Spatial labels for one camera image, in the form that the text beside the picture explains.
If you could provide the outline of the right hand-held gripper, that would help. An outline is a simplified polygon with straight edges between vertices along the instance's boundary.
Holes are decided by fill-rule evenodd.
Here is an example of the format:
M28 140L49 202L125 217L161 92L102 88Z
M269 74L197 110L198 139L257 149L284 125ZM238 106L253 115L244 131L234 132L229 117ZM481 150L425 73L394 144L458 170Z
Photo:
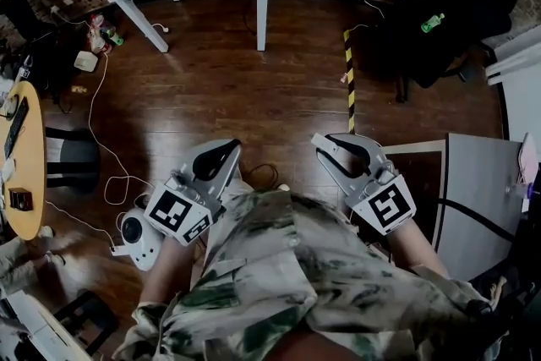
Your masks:
M319 163L347 196L347 206L378 233L386 236L414 217L417 207L405 178L376 141L357 134L316 133L311 144ZM354 174L341 164L342 151L362 162L360 172Z

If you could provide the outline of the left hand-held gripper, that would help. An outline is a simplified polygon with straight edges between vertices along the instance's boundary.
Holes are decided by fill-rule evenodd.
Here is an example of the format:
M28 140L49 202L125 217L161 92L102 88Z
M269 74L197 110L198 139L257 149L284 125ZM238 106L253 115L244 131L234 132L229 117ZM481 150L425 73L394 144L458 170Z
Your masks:
M185 162L158 184L144 217L157 231L188 246L225 212L221 195L238 168L238 139L204 143L193 162Z

